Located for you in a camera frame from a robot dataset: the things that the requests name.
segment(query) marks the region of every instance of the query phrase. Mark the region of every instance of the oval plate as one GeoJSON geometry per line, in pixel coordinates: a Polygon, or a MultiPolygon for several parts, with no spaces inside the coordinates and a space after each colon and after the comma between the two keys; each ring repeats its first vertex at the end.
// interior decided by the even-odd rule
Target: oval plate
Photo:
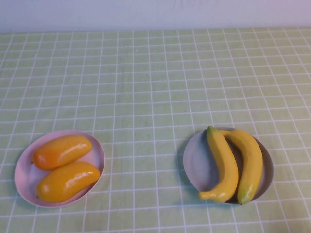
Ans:
{"type": "Polygon", "coordinates": [[[102,174],[104,170],[104,161],[105,161],[104,150],[101,144],[93,136],[78,130],[62,130],[49,133],[34,141],[23,152],[23,154],[20,156],[16,164],[14,173],[15,186],[19,194],[29,203],[36,206],[47,208],[60,207],[73,204],[74,202],[81,199],[84,195],[86,195],[89,191],[91,191],[92,188],[95,186],[95,184],[98,182],[97,180],[94,184],[90,185],[81,192],[77,193],[74,197],[63,202],[57,203],[45,202],[37,197],[36,194],[37,184],[43,177],[45,177],[49,173],[49,171],[43,171],[41,169],[38,169],[32,163],[33,152],[44,143],[68,134],[80,134],[87,137],[91,141],[93,145],[92,150],[88,154],[78,159],[77,161],[85,161],[93,164],[95,167],[97,167],[100,174],[102,174]]]}
{"type": "MultiPolygon", "coordinates": [[[[233,130],[233,128],[224,128],[224,127],[221,128],[218,127],[218,129],[233,130]]],[[[257,199],[262,194],[264,194],[269,188],[273,179],[273,163],[269,155],[269,152],[263,146],[262,143],[260,143],[257,139],[256,141],[259,144],[262,153],[263,172],[259,188],[252,200],[257,199]]],[[[239,170],[239,180],[240,180],[243,171],[242,154],[240,150],[236,146],[234,146],[230,141],[227,140],[227,142],[237,161],[239,170]]],[[[217,185],[219,181],[218,169],[216,161],[212,155],[212,152],[207,142],[206,130],[197,133],[188,142],[184,151],[183,162],[184,162],[184,169],[188,179],[198,191],[200,192],[209,191],[217,185]]],[[[237,191],[231,199],[226,201],[226,203],[238,204],[237,191]]]]}

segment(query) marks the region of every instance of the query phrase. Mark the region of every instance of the green tablecloth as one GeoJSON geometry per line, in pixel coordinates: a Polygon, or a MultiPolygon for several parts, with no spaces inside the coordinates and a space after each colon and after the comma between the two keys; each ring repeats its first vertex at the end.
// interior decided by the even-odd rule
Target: green tablecloth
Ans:
{"type": "Polygon", "coordinates": [[[0,232],[311,232],[311,28],[0,34],[0,232]],[[185,142],[208,125],[248,131],[274,181],[258,200],[198,200],[185,142]],[[14,185],[49,132],[94,135],[94,190],[44,209],[14,185]]]}

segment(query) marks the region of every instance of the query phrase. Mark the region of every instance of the plastic fruit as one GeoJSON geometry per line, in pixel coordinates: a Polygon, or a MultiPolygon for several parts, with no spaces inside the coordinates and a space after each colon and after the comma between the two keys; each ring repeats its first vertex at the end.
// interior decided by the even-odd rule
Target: plastic fruit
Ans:
{"type": "Polygon", "coordinates": [[[199,192],[199,198],[213,200],[214,202],[226,202],[237,189],[238,166],[229,144],[219,130],[209,126],[207,128],[207,141],[216,160],[219,183],[210,191],[199,192]]]}
{"type": "Polygon", "coordinates": [[[62,202],[87,188],[100,177],[88,162],[77,161],[51,171],[37,185],[38,197],[46,202],[62,202]]]}
{"type": "Polygon", "coordinates": [[[242,153],[243,172],[238,187],[238,202],[246,204],[253,199],[261,181],[263,169],[261,149],[256,140],[243,130],[221,130],[221,132],[242,153]]]}
{"type": "Polygon", "coordinates": [[[51,171],[76,161],[92,150],[92,143],[82,135],[65,135],[39,147],[33,154],[34,165],[51,171]]]}

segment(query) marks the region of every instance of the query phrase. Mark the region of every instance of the banana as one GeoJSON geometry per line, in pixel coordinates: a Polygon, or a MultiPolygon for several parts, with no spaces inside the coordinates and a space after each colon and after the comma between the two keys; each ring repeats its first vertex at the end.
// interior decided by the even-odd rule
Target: banana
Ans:
{"type": "Polygon", "coordinates": [[[243,205],[253,199],[261,181],[263,169],[261,149],[256,140],[243,130],[220,131],[239,148],[243,156],[243,172],[238,187],[238,202],[243,205]]]}
{"type": "Polygon", "coordinates": [[[207,128],[207,141],[216,160],[219,183],[210,191],[199,192],[199,199],[226,202],[237,189],[238,166],[229,144],[219,130],[209,126],[207,128]]]}

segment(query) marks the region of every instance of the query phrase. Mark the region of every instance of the mango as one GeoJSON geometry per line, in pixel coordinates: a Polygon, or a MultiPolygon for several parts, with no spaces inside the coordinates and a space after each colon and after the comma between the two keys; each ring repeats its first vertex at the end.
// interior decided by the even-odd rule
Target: mango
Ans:
{"type": "Polygon", "coordinates": [[[33,163],[41,170],[51,171],[76,161],[92,148],[92,143],[82,135],[65,135],[40,146],[33,153],[33,163]]]}
{"type": "Polygon", "coordinates": [[[88,162],[76,161],[47,174],[37,185],[37,196],[46,202],[62,202],[87,188],[100,177],[88,162]]]}

